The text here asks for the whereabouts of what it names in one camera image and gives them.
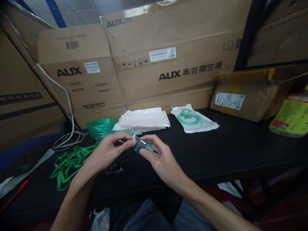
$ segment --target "yellow container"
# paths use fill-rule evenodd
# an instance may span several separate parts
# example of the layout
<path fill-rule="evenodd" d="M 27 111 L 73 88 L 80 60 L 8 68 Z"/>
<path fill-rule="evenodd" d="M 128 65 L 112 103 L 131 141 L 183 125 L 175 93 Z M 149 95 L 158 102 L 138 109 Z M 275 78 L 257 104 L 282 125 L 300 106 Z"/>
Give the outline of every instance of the yellow container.
<path fill-rule="evenodd" d="M 295 138 L 308 133 L 308 85 L 305 91 L 285 99 L 269 128 L 279 135 Z"/>

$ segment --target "white plastic bag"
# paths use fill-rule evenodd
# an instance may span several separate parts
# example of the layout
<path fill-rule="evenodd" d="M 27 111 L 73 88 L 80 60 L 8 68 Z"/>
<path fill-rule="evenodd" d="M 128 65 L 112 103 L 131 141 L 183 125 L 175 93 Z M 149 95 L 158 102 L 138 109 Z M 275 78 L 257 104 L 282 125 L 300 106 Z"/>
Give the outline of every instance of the white plastic bag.
<path fill-rule="evenodd" d="M 219 127 L 216 122 L 196 112 L 191 104 L 185 107 L 173 107 L 171 113 L 176 116 L 186 133 L 206 132 Z"/>
<path fill-rule="evenodd" d="M 155 107 L 125 112 L 113 130 L 133 129 L 142 133 L 166 129 L 166 127 L 170 127 L 166 112 L 160 107 Z"/>
<path fill-rule="evenodd" d="M 94 210 L 93 214 L 95 215 L 95 218 L 90 231 L 108 231 L 110 221 L 109 208 L 104 208 L 100 213 Z"/>

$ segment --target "ceiling tile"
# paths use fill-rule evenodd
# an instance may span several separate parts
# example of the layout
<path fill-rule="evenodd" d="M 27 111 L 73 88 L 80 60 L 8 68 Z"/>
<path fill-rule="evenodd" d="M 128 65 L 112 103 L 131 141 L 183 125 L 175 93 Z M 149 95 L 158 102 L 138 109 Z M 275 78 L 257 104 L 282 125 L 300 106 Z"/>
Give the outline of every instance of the ceiling tile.
<path fill-rule="evenodd" d="M 30 9 L 36 14 L 36 15 L 41 15 L 41 14 L 47 14 L 46 11 L 35 5 L 33 2 L 30 0 L 24 0 L 24 2 L 30 7 Z"/>
<path fill-rule="evenodd" d="M 123 9 L 135 8 L 144 5 L 144 0 L 121 0 Z"/>
<path fill-rule="evenodd" d="M 96 8 L 96 5 L 93 0 L 64 0 L 64 2 L 68 4 L 68 6 L 74 11 Z"/>
<path fill-rule="evenodd" d="M 60 12 L 68 12 L 72 9 L 63 1 L 63 0 L 55 0 Z"/>
<path fill-rule="evenodd" d="M 121 11 L 122 7 L 119 8 L 114 8 L 114 7 L 103 7 L 103 8 L 99 8 L 99 11 L 101 12 L 101 15 L 106 15 L 106 14 L 110 14 L 113 12 L 117 12 L 117 11 Z"/>
<path fill-rule="evenodd" d="M 86 24 L 100 23 L 99 16 L 101 15 L 98 9 L 75 11 Z"/>
<path fill-rule="evenodd" d="M 135 3 L 135 4 L 122 4 L 122 7 L 123 7 L 123 10 L 126 10 L 126 9 L 131 9 L 131 8 L 136 8 L 136 7 L 140 7 L 140 6 L 143 6 L 144 3 Z"/>
<path fill-rule="evenodd" d="M 97 8 L 116 8 L 118 9 L 121 7 L 121 1 L 120 0 L 93 0 L 95 4 L 97 5 Z"/>
<path fill-rule="evenodd" d="M 33 2 L 34 4 L 42 8 L 48 14 L 51 14 L 49 7 L 45 0 L 31 0 L 31 2 Z M 72 11 L 72 9 L 69 8 L 69 6 L 63 0 L 55 0 L 55 2 L 60 12 Z"/>
<path fill-rule="evenodd" d="M 55 19 L 52 15 L 50 14 L 42 14 L 42 15 L 38 15 L 38 17 L 42 20 L 44 20 L 45 22 L 49 23 L 50 25 L 58 28 L 57 23 L 55 22 Z"/>
<path fill-rule="evenodd" d="M 31 2 L 33 2 L 35 5 L 37 5 L 38 7 L 43 9 L 44 11 L 46 11 L 48 14 L 51 14 L 45 0 L 31 0 Z"/>
<path fill-rule="evenodd" d="M 63 12 L 61 14 L 67 27 L 85 25 L 85 22 L 74 11 Z"/>

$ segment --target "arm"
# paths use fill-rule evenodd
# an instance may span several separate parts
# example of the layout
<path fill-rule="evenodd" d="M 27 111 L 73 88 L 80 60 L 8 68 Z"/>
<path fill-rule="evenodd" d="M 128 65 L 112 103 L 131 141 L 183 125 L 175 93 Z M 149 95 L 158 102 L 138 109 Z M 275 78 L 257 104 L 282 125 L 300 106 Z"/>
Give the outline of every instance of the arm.
<path fill-rule="evenodd" d="M 218 231 L 259 230 L 189 179 L 176 162 L 168 145 L 164 144 L 156 135 L 146 135 L 142 139 L 150 141 L 157 154 L 154 156 L 145 149 L 141 149 L 140 154 L 151 163 L 162 181 L 187 199 L 214 228 Z"/>
<path fill-rule="evenodd" d="M 114 147 L 114 143 L 121 139 L 129 141 L 120 147 Z M 102 140 L 73 178 L 51 231 L 81 230 L 95 175 L 107 168 L 123 151 L 134 146 L 136 141 L 131 139 L 131 135 L 121 132 Z"/>

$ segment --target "white label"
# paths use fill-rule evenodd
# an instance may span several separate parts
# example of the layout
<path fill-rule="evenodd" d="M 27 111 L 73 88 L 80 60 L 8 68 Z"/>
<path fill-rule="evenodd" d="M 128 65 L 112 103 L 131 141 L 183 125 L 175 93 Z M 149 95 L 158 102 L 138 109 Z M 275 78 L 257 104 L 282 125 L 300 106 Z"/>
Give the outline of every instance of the white label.
<path fill-rule="evenodd" d="M 151 62 L 156 62 L 164 59 L 176 58 L 175 47 L 166 48 L 157 51 L 150 51 L 150 60 Z"/>
<path fill-rule="evenodd" d="M 229 94 L 218 92 L 215 97 L 215 104 L 240 110 L 245 99 L 245 95 Z"/>
<path fill-rule="evenodd" d="M 84 63 L 84 65 L 86 66 L 88 74 L 100 73 L 100 69 L 97 62 Z"/>

